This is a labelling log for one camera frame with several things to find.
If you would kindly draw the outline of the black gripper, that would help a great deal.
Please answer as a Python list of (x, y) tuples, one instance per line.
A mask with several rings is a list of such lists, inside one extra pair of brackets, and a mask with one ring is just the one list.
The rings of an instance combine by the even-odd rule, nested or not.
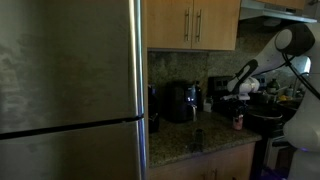
[(248, 110), (248, 105), (245, 100), (231, 99), (230, 110), (233, 117), (244, 115)]

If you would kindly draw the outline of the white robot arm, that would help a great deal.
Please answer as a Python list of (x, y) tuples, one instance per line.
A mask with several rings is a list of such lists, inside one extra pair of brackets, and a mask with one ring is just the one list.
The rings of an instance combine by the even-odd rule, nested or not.
[(296, 23), (274, 35), (252, 60), (228, 82), (228, 91), (241, 95), (251, 76), (282, 66), (291, 67), (296, 57), (307, 57), (309, 75), (299, 76), (305, 87), (296, 113), (283, 126), (288, 143), (296, 148), (287, 180), (320, 180), (320, 24)]

